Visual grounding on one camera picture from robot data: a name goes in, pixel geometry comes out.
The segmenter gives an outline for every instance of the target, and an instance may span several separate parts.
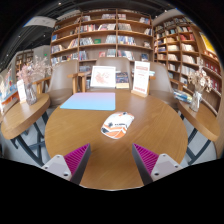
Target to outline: chair back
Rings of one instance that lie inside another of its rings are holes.
[[[160,90],[173,93],[168,70],[163,64],[150,61],[150,71],[155,71],[156,76],[155,80],[150,80],[150,91]]]
[[[72,89],[72,81],[67,75],[78,72],[78,60],[61,62],[51,75],[51,81],[47,92],[57,89]]]
[[[127,72],[129,79],[129,89],[132,89],[132,76],[130,61],[124,57],[101,57],[97,59],[96,66],[114,66],[116,71]]]

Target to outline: flower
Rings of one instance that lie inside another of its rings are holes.
[[[56,68],[46,65],[46,57],[43,60],[41,60],[41,58],[38,60],[38,57],[35,56],[35,59],[35,63],[31,61],[27,65],[23,65],[22,70],[16,74],[19,80],[23,79],[25,84],[44,78],[45,75],[51,75],[53,70]]]
[[[188,82],[193,85],[195,85],[195,88],[202,92],[204,88],[206,88],[206,91],[209,93],[212,89],[211,80],[210,77],[207,76],[206,72],[202,69],[203,67],[203,60],[201,59],[199,70],[196,72],[190,72],[188,75]]]

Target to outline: framed picture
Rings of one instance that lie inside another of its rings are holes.
[[[91,76],[91,87],[115,88],[116,67],[93,66]]]
[[[211,45],[211,43],[209,42],[207,37],[203,33],[201,33],[201,32],[199,32],[199,33],[200,33],[201,38],[204,42],[206,50],[216,55],[215,49],[213,48],[213,46]]]

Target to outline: floor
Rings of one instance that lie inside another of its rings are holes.
[[[48,116],[51,115],[53,110],[54,109],[48,109],[47,110]],[[189,136],[190,133],[193,130],[193,126],[186,119],[184,119],[184,124],[186,126],[187,133],[188,133],[188,136]],[[39,126],[41,132],[44,134],[45,125],[44,125],[44,122],[43,122],[42,118],[37,120],[37,125]],[[25,134],[22,134],[22,137],[24,138],[24,140],[26,141],[26,143],[28,145],[36,143],[36,130],[35,130],[34,126],[32,125],[28,129],[28,135],[27,136]],[[205,144],[206,141],[207,141],[207,139],[202,134],[200,134],[198,132],[196,134],[195,138],[191,141],[189,147],[194,154],[197,154],[198,151],[202,148],[202,146]],[[2,146],[2,156],[3,156],[4,159],[8,159],[8,160],[17,161],[17,162],[21,162],[21,163],[25,163],[25,164],[40,167],[38,164],[36,164],[26,154],[26,152],[22,149],[22,147],[18,144],[18,142],[16,142],[16,144],[19,147],[18,147],[18,149],[16,149],[13,146],[13,144],[11,143],[10,140],[4,139],[1,132],[0,132],[0,144]],[[48,155],[48,152],[47,152],[45,147],[42,147],[42,158],[43,158],[43,163],[44,164],[47,163],[51,159],[50,156]],[[195,163],[193,163],[193,165],[203,163],[203,162],[208,162],[208,161],[211,161],[211,160],[216,160],[216,159],[217,158],[216,158],[215,147],[214,147],[214,144],[211,142],[209,144],[209,146],[207,147],[207,149],[205,150],[205,152],[201,155],[201,157],[198,160],[195,161]],[[180,165],[183,168],[187,167],[188,166],[187,161],[189,161],[189,157],[186,154]]]

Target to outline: sign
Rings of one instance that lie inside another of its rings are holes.
[[[25,26],[47,26],[53,28],[56,20],[44,16],[35,16],[30,19],[23,27]]]
[[[115,71],[116,67],[93,66],[90,86],[115,88]]]
[[[19,93],[20,103],[26,102],[26,91],[24,81],[22,79],[17,82],[17,89]]]
[[[147,96],[148,81],[150,75],[150,63],[135,61],[134,83],[132,93],[140,93]]]
[[[207,39],[207,37],[203,33],[201,33],[201,32],[199,32],[199,33],[200,33],[201,38],[202,38],[202,40],[204,42],[206,50],[210,51],[211,53],[216,55],[216,52],[215,52],[213,46],[211,45],[211,43],[209,42],[209,40]]]

